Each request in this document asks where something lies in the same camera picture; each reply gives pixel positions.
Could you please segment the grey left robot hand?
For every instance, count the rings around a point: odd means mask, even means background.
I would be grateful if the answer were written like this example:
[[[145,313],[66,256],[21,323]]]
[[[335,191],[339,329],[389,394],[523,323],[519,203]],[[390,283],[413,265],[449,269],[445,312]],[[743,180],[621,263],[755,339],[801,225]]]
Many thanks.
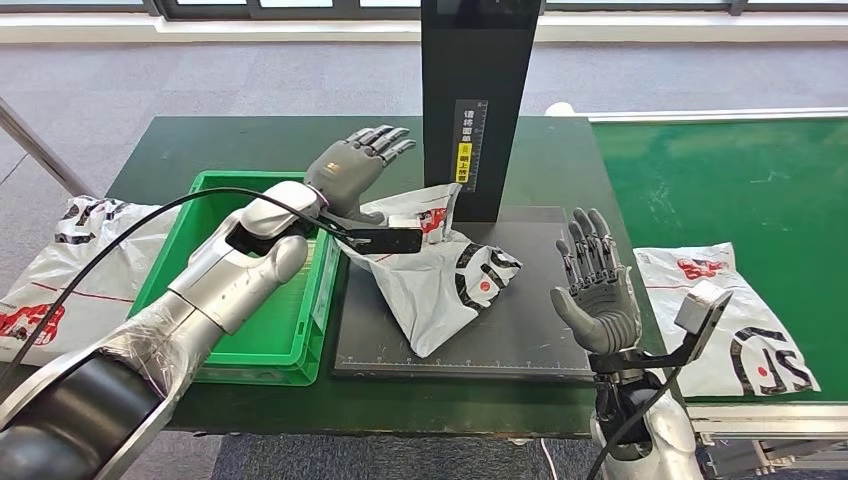
[[[328,147],[307,169],[304,182],[320,194],[329,214],[380,225],[384,215],[364,213],[360,197],[393,161],[415,147],[408,133],[391,125],[362,128]]]

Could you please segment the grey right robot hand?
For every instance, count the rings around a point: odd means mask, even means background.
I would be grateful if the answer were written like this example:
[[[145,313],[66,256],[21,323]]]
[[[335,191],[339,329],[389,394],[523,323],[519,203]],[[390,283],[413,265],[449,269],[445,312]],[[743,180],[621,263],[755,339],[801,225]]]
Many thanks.
[[[584,350],[611,355],[636,345],[642,325],[630,277],[606,219],[577,207],[566,236],[556,241],[566,284],[550,290],[559,318]]]

